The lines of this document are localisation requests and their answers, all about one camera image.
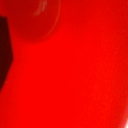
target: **red surface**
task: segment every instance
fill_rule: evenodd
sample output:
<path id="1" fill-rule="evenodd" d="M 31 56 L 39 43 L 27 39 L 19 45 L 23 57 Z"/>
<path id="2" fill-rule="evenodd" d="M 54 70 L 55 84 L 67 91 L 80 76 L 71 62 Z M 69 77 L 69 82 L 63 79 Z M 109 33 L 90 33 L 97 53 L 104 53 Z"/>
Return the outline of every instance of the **red surface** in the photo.
<path id="1" fill-rule="evenodd" d="M 40 40 L 15 26 L 12 21 L 17 19 L 8 15 L 14 61 L 0 94 L 0 127 L 123 128 L 128 95 L 127 4 L 126 0 L 62 0 L 56 27 Z M 59 12 L 52 12 L 54 18 L 46 13 L 55 21 Z M 28 26 L 32 35 L 37 26 Z"/>

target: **glossy red plastic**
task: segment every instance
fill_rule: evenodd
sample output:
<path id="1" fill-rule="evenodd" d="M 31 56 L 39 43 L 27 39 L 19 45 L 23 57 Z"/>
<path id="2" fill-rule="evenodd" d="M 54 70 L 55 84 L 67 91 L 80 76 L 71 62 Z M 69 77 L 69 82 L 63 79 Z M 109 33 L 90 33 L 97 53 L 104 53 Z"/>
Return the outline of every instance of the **glossy red plastic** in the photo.
<path id="1" fill-rule="evenodd" d="M 39 1 L 10 1 L 14 61 L 0 93 L 0 127 L 124 128 L 128 2 L 46 0 L 49 11 L 37 18 Z"/>

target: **red object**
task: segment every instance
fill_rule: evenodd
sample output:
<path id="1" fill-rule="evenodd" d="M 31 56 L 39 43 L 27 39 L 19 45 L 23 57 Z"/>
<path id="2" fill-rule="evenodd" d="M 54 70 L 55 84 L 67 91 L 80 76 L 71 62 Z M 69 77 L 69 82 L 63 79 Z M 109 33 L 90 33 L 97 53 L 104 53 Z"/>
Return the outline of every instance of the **red object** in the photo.
<path id="1" fill-rule="evenodd" d="M 123 128 L 128 95 L 127 1 L 62 0 L 61 6 L 58 0 L 48 2 L 60 15 L 51 34 L 40 40 L 35 30 L 43 26 L 23 19 L 24 11 L 23 21 L 15 19 L 23 5 L 30 12 L 31 6 L 18 2 L 19 12 L 10 8 L 14 61 L 0 94 L 0 127 Z M 55 23 L 59 12 L 46 13 L 47 20 L 41 22 Z"/>

